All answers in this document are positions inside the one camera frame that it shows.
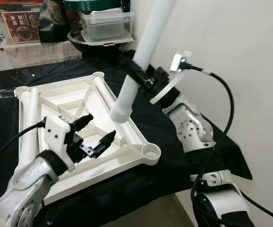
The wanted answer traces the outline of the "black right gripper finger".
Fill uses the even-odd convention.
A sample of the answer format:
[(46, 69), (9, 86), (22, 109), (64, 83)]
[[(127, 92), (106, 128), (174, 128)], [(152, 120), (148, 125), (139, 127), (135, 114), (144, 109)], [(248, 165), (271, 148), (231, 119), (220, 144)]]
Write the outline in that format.
[(141, 67), (139, 67), (139, 65), (133, 61), (129, 61), (129, 75), (132, 80), (134, 80), (134, 82), (139, 85), (140, 89), (146, 90), (151, 87), (151, 80), (149, 75), (147, 75), (145, 71), (143, 71)]

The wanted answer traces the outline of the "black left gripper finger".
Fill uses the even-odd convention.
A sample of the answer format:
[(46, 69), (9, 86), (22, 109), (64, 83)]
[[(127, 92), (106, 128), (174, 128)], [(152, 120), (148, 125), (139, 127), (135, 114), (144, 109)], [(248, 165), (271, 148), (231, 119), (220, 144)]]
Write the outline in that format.
[(94, 116), (91, 114), (84, 115), (75, 121), (72, 121), (70, 123), (70, 129), (71, 132), (78, 132), (84, 129), (92, 120), (94, 119)]
[(92, 149), (92, 154), (89, 156), (91, 158), (100, 157), (109, 147), (111, 147), (115, 139), (115, 131), (109, 132), (100, 139), (98, 145)]

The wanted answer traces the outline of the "clear plastic storage box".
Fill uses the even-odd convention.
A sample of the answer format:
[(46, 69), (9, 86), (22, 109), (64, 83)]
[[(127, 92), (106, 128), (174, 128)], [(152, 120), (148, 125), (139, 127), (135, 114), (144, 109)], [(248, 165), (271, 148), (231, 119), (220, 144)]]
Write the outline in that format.
[(82, 24), (81, 35), (90, 45), (129, 43), (132, 38), (132, 12), (108, 13), (92, 11), (78, 13)]

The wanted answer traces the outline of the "black tablecloth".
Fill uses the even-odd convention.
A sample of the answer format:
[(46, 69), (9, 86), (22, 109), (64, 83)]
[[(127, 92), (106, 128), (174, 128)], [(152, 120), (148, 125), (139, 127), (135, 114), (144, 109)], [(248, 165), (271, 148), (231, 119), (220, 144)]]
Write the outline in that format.
[[(71, 60), (0, 71), (0, 89), (34, 87), (102, 72), (117, 101), (128, 75), (120, 64), (125, 59), (130, 58), (119, 54), (110, 58)], [(195, 160), (184, 152), (176, 128), (162, 107), (151, 104), (138, 91), (129, 120), (135, 123), (149, 143), (160, 147), (161, 156), (157, 164), (140, 164), (49, 205), (43, 202), (29, 227), (100, 226), (164, 195), (191, 190), (190, 176), (195, 173)], [(19, 166), (23, 135), (15, 139), (22, 131), (18, 127), (19, 100), (17, 97), (0, 98), (0, 197)], [(223, 162), (220, 147), (232, 144), (226, 136), (216, 150), (216, 158)], [(47, 149), (44, 128), (37, 128), (37, 146), (39, 153)]]

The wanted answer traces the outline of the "large black basin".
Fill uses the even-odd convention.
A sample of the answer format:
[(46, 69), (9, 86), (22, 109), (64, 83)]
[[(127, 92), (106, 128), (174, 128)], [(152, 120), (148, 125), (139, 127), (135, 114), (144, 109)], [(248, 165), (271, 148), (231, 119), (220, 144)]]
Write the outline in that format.
[(84, 30), (72, 30), (67, 35), (67, 38), (73, 44), (80, 44), (92, 48), (119, 48), (125, 43), (132, 43), (132, 41), (134, 41), (134, 38), (129, 35), (103, 41), (91, 41), (87, 35), (88, 33), (84, 32)]

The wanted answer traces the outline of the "beige cloth covered bench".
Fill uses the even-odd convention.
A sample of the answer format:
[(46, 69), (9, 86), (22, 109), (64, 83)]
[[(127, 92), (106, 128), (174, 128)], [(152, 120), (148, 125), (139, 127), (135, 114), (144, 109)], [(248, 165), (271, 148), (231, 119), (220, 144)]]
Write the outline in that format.
[(54, 44), (9, 44), (3, 41), (0, 49), (7, 55), (15, 69), (82, 58), (82, 52), (69, 41)]

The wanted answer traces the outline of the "green round pot lid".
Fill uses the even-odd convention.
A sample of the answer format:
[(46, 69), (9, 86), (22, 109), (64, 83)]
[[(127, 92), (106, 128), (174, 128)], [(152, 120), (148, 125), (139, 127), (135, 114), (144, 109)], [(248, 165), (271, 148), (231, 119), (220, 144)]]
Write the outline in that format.
[(63, 0), (69, 11), (102, 11), (105, 9), (129, 9), (132, 0)]

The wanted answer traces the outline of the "black plastic bag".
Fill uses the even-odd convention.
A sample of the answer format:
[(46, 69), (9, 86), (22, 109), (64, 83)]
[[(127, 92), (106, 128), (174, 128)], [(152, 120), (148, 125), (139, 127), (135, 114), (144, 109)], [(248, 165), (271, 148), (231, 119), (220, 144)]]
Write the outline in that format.
[(43, 0), (37, 23), (40, 43), (54, 44), (67, 41), (70, 21), (63, 0)]

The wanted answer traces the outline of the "red printed carton box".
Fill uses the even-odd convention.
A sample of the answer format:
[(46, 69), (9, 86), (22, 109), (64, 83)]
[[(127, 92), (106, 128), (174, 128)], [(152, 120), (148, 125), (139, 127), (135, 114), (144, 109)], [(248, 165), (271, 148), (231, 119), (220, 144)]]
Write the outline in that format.
[(11, 44), (38, 43), (39, 11), (3, 12), (2, 17), (7, 27), (7, 34)]

